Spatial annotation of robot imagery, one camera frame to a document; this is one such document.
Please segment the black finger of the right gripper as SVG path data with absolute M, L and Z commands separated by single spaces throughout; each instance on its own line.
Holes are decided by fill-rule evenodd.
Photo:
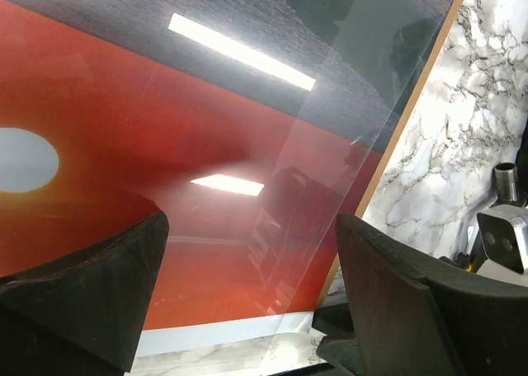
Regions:
M 324 334 L 316 349 L 319 358 L 327 361 L 341 375 L 365 375 L 347 303 L 316 310 L 312 328 Z

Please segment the red sunset photo print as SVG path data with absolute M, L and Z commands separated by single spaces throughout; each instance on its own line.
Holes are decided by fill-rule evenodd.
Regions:
M 241 162 L 240 123 L 177 66 L 168 28 L 186 0 L 1 0 L 1 273 L 14 275 L 99 242 L 155 211 L 167 246 L 190 179 Z

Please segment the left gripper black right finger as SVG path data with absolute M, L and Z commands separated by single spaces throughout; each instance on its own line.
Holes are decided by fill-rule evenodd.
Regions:
M 524 375 L 527 290 L 461 270 L 341 214 L 336 236 L 367 375 Z

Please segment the clear acrylic cover sheet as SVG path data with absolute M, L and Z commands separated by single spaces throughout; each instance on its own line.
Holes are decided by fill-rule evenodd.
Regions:
M 136 364 L 304 334 L 454 0 L 186 0 L 177 66 L 247 157 L 189 180 Z

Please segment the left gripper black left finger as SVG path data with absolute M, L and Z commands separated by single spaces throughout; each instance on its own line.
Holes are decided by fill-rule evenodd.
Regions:
M 1 373 L 129 372 L 168 230 L 158 211 L 90 247 L 2 277 Z

